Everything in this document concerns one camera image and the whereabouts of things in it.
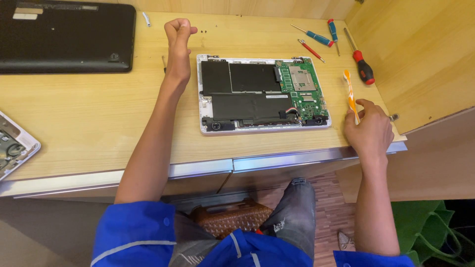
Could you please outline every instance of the black laptop cover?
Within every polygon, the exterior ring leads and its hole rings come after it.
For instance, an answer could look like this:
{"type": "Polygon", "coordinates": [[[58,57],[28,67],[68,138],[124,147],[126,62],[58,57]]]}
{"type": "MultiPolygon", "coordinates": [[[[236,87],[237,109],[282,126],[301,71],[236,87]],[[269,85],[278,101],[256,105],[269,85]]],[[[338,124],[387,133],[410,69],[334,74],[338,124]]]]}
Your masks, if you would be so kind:
{"type": "Polygon", "coordinates": [[[127,72],[135,8],[0,0],[0,73],[127,72]]]}

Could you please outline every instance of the blue sleeve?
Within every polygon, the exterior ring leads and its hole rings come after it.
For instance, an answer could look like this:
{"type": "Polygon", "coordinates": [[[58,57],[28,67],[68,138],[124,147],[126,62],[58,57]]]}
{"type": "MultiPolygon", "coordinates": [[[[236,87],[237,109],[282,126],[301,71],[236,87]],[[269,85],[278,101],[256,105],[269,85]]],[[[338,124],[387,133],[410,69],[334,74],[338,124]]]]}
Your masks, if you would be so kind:
{"type": "Polygon", "coordinates": [[[95,234],[94,267],[167,267],[176,244],[175,208],[163,202],[109,206],[95,234]]]}
{"type": "Polygon", "coordinates": [[[333,251],[337,267],[414,267],[408,256],[381,256],[365,252],[333,251]]]}

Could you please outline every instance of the blue screwdriver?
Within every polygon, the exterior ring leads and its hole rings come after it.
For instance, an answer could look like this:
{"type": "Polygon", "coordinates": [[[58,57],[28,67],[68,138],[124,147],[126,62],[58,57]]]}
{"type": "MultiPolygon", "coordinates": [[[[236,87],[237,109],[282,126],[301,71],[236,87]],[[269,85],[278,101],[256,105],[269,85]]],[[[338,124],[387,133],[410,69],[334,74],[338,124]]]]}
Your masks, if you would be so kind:
{"type": "Polygon", "coordinates": [[[316,41],[318,41],[318,42],[320,42],[320,43],[322,43],[322,44],[324,44],[324,45],[326,45],[326,46],[332,47],[332,45],[333,45],[333,43],[334,43],[333,41],[330,41],[329,39],[327,39],[327,38],[325,38],[325,37],[323,37],[323,36],[321,36],[321,35],[318,35],[318,34],[316,34],[316,33],[313,33],[313,32],[311,32],[311,31],[309,31],[309,30],[304,30],[304,29],[302,29],[302,28],[299,28],[299,27],[295,26],[294,24],[291,24],[291,25],[294,26],[295,28],[297,28],[297,29],[303,31],[303,32],[306,33],[308,36],[312,37],[312,38],[315,39],[316,41]]]}
{"type": "Polygon", "coordinates": [[[336,27],[335,27],[335,23],[333,22],[333,19],[328,20],[328,27],[330,28],[330,33],[332,34],[333,42],[335,42],[338,56],[340,56],[340,50],[338,49],[338,36],[336,36],[336,27]]]}

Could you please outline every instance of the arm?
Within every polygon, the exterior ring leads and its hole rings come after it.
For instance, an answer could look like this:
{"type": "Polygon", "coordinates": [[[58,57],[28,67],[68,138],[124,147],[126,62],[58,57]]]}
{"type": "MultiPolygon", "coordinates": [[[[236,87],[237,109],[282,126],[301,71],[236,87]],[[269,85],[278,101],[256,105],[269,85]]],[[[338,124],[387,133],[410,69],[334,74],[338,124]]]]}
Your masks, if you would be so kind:
{"type": "Polygon", "coordinates": [[[380,106],[364,99],[356,103],[364,107],[359,113],[361,123],[354,123],[351,110],[345,117],[345,134],[360,157],[363,172],[356,201],[356,250],[398,256],[399,242],[386,181],[386,151],[394,138],[392,125],[380,106]]]}
{"type": "Polygon", "coordinates": [[[188,38],[197,31],[188,19],[165,24],[169,45],[167,73],[150,120],[123,173],[116,204],[160,200],[168,180],[176,107],[190,80],[188,38]]]}

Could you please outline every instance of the hand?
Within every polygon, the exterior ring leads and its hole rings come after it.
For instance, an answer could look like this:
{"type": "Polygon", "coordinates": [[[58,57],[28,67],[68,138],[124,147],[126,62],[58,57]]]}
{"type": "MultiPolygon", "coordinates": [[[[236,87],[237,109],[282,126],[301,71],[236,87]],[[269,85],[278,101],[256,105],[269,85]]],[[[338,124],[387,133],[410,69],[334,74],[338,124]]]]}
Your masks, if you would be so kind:
{"type": "Polygon", "coordinates": [[[188,38],[198,29],[191,27],[188,19],[174,19],[165,23],[165,32],[168,38],[168,64],[163,83],[167,86],[162,86],[160,92],[179,98],[191,75],[188,38]]]}
{"type": "Polygon", "coordinates": [[[358,115],[361,123],[355,124],[355,114],[349,109],[345,117],[345,135],[348,142],[358,153],[360,160],[386,159],[394,134],[390,120],[382,108],[366,99],[358,99],[356,103],[364,107],[358,115]]]}

